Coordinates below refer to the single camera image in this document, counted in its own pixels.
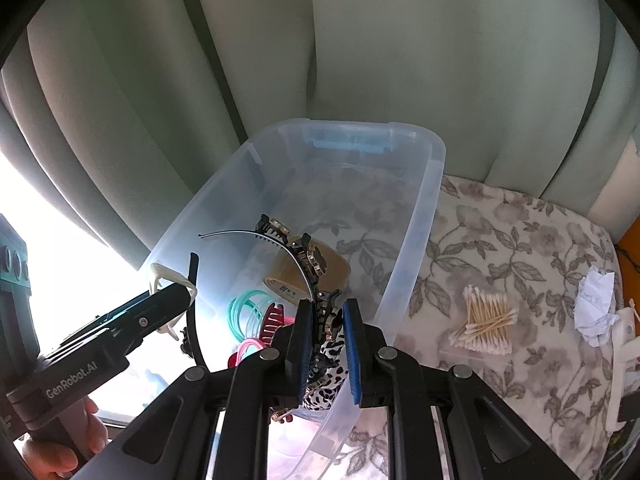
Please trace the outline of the person left hand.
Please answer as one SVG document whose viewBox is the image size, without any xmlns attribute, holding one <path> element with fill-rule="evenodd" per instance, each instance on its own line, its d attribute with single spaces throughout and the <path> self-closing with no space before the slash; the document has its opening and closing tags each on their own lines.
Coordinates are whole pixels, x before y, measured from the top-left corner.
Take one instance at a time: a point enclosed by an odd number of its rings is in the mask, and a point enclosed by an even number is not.
<svg viewBox="0 0 640 480">
<path fill-rule="evenodd" d="M 86 414 L 80 421 L 84 424 L 85 444 L 92 454 L 98 454 L 107 445 L 108 432 L 97 417 L 98 406 L 88 396 L 84 400 Z M 63 474 L 78 466 L 75 453 L 64 445 L 29 439 L 22 451 L 25 463 L 36 479 L 62 479 Z"/>
</svg>

